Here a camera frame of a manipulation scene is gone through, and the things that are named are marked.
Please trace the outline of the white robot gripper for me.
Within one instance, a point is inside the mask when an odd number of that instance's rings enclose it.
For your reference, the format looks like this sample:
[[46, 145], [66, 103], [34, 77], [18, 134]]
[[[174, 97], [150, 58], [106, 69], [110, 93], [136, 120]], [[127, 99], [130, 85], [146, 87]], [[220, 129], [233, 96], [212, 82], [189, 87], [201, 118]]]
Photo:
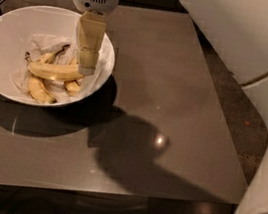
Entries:
[[119, 0], [73, 0], [75, 7], [85, 12], [80, 16], [76, 29], [78, 71], [82, 75], [91, 76], [95, 72], [107, 25], [102, 15], [114, 11], [118, 2]]

